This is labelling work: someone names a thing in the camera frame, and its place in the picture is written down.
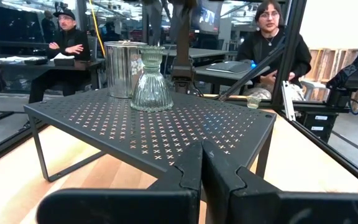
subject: ribbed glass vase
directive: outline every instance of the ribbed glass vase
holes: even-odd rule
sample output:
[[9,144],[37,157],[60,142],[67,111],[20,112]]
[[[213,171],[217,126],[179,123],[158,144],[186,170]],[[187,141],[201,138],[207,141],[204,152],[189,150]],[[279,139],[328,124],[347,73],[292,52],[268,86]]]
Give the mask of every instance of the ribbed glass vase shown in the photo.
[[173,106],[171,94],[160,73],[164,47],[141,46],[143,74],[137,81],[131,107],[146,112],[169,110]]

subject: black jacket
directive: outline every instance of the black jacket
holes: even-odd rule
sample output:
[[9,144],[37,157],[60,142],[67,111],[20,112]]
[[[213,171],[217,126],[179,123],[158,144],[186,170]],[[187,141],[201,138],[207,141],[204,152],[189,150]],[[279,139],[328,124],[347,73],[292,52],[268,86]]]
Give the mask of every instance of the black jacket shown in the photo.
[[[249,34],[247,38],[243,41],[243,43],[240,45],[239,50],[237,52],[236,60],[240,61],[244,59],[249,59],[253,60],[256,64],[260,63],[263,59],[265,59],[269,52],[277,46],[280,39],[284,35],[284,29],[281,28],[278,34],[273,39],[270,39],[272,46],[269,47],[268,40],[262,36],[260,31],[256,31]],[[295,78],[291,80],[291,83],[302,87],[301,83],[299,82],[299,78],[303,75],[306,75],[311,70],[310,61],[311,55],[309,52],[309,48],[303,40],[302,36],[299,34],[298,45],[296,46],[294,62],[291,69],[291,72],[295,74]],[[270,64],[270,70],[262,75],[267,75],[270,72],[278,70],[280,64],[281,57],[272,62]],[[254,83],[259,83],[260,76],[255,77],[254,79],[252,79],[252,81]]]
[[[55,34],[53,42],[59,45],[59,49],[47,49],[48,58],[54,58],[59,53],[63,55],[71,56],[74,55],[76,60],[89,61],[91,60],[91,52],[88,43],[88,36],[86,32],[82,32],[75,27],[69,31],[60,31]],[[66,52],[67,47],[72,47],[78,44],[82,44],[83,51],[80,54],[69,54]]]

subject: wooden pallet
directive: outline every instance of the wooden pallet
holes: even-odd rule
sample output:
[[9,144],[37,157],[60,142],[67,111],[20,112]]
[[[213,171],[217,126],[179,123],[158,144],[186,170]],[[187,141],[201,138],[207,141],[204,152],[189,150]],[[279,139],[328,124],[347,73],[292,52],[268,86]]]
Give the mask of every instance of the wooden pallet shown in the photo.
[[[358,55],[358,49],[310,49],[311,70],[304,76],[304,80],[327,83],[342,68],[350,65]],[[329,90],[314,90],[312,101],[323,101],[328,97]]]

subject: perforated table top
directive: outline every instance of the perforated table top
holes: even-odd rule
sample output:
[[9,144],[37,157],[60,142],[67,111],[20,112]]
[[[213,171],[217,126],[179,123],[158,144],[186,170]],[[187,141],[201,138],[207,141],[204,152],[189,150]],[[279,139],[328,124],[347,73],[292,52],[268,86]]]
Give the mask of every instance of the perforated table top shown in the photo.
[[102,89],[26,105],[25,111],[156,177],[202,140],[250,166],[275,121],[275,114],[243,106],[179,93],[172,98],[172,110],[146,113]]

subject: silver metal bucket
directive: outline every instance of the silver metal bucket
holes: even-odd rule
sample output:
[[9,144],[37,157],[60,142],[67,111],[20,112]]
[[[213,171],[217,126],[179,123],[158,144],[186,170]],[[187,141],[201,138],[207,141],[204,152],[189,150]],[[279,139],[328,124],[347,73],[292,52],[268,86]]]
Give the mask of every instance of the silver metal bucket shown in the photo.
[[142,74],[140,42],[110,41],[104,43],[106,52],[106,75],[110,96],[131,98]]

